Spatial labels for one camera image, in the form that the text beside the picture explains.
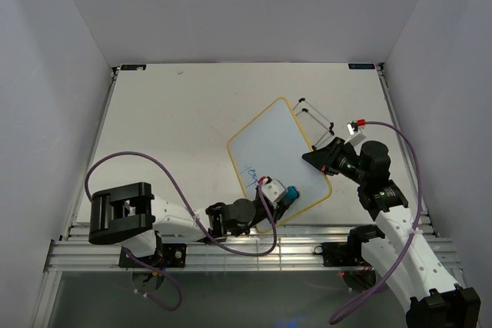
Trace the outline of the blue whiteboard eraser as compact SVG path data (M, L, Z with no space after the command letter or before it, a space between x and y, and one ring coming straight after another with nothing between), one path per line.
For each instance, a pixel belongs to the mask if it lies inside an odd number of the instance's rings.
M288 186L284 196L285 201L296 201L300 197L300 193L295 186Z

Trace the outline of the yellow framed whiteboard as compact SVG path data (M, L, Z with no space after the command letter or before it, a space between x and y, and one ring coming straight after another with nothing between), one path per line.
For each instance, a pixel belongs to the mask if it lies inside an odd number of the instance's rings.
M311 143L286 98L272 101L229 140L227 149L247 198L255 197L263 176L277 179L285 187L294 186L300 193L276 221L278 226L332 195L327 177L302 159L303 154L312 151Z

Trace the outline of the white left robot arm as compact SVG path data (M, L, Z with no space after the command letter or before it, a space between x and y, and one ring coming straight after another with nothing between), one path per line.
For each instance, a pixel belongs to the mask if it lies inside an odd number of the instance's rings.
M88 240L94 245L119 244L151 267L163 257L162 236L209 243L248 235L269 214L273 221L280 220L299 197L296 187L266 177L253 200L219 202L189 213L153 195L149 183L113 187L92 196Z

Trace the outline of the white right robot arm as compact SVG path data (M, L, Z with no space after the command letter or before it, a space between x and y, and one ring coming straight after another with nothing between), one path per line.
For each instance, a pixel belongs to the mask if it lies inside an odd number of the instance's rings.
M357 184L359 201L373 224L351 230L347 255L356 264L369 263L381 276L380 282L398 298L407 326L477 325L480 297L445 269L414 226L406 197L390 179L391 159L385 144L366 141L356 151L337 137L302 158L324 174L342 174Z

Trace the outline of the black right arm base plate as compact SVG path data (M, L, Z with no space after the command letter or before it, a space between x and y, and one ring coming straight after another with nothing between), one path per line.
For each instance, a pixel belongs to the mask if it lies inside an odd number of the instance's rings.
M361 256L361 248L348 242L325 242L317 245L313 255L322 258L324 267L369 267Z

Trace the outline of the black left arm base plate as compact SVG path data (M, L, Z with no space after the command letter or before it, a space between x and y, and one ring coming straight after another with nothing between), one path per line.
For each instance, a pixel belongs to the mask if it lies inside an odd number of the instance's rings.
M184 268L186 251L186 244L162 244L156 247L153 255L138 257L138 260L158 269Z

